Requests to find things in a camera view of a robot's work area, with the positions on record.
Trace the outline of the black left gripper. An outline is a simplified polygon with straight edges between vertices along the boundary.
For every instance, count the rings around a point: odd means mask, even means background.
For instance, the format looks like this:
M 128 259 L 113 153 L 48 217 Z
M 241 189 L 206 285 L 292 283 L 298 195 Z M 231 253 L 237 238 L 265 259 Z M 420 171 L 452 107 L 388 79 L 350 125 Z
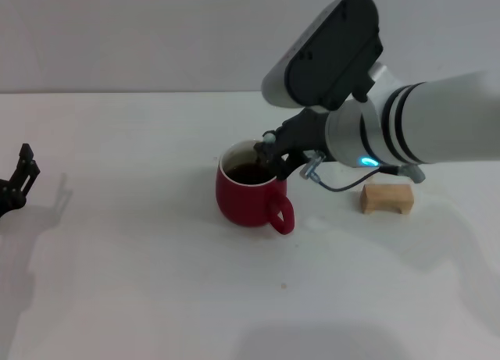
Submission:
M 20 149 L 19 160 L 9 180 L 1 180 L 0 216 L 21 209 L 27 203 L 27 195 L 40 169 L 34 160 L 34 153 L 28 143 Z

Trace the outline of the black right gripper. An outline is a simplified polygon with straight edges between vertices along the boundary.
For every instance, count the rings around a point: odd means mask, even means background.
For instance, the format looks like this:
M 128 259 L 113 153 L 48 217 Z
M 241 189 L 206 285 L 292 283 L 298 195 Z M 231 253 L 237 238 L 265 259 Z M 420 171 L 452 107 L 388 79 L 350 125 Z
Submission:
M 287 119 L 274 131 L 274 141 L 259 141 L 254 145 L 256 162 L 261 166 L 273 166 L 278 180 L 286 180 L 302 165 L 303 151 L 321 151 L 326 160 L 333 156 L 327 147 L 326 125 L 328 112 L 303 109 Z M 274 157 L 274 153 L 287 154 Z

